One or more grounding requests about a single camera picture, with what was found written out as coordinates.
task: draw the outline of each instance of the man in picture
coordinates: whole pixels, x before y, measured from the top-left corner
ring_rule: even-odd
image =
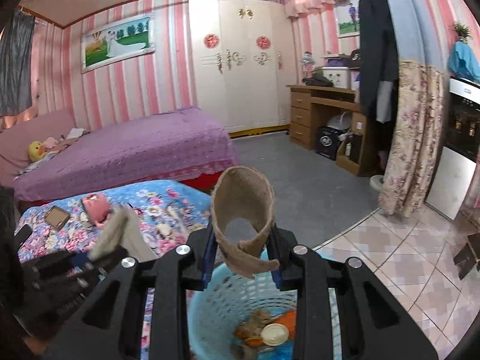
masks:
[[[352,3],[350,3],[349,14],[350,14],[350,17],[352,18],[352,22],[353,22],[353,26],[354,26],[354,28],[355,28],[355,31],[358,31],[358,26],[357,26],[357,9],[353,6]]]

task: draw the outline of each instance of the white round lid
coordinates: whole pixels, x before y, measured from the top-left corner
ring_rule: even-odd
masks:
[[[289,339],[289,330],[280,323],[271,323],[263,328],[260,337],[264,344],[276,347]]]

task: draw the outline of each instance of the red paper-cut decoration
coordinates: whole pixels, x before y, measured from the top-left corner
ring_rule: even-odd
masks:
[[[259,36],[257,38],[257,46],[260,47],[262,50],[269,49],[272,45],[272,42],[266,36]]]
[[[207,46],[207,48],[214,49],[220,43],[220,39],[215,34],[208,34],[203,40],[203,43],[205,43],[205,46]]]

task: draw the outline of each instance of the black smartphone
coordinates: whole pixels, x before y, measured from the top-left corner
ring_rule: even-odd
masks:
[[[15,234],[13,238],[13,242],[15,244],[16,249],[20,249],[22,245],[27,241],[28,237],[32,235],[32,228],[28,225],[24,225],[20,231]]]

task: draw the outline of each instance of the pink headboard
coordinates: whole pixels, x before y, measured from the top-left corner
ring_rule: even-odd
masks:
[[[74,118],[64,108],[34,117],[0,133],[0,184],[11,186],[18,171],[28,166],[29,144],[35,140],[43,142],[48,137],[66,137],[73,127]]]

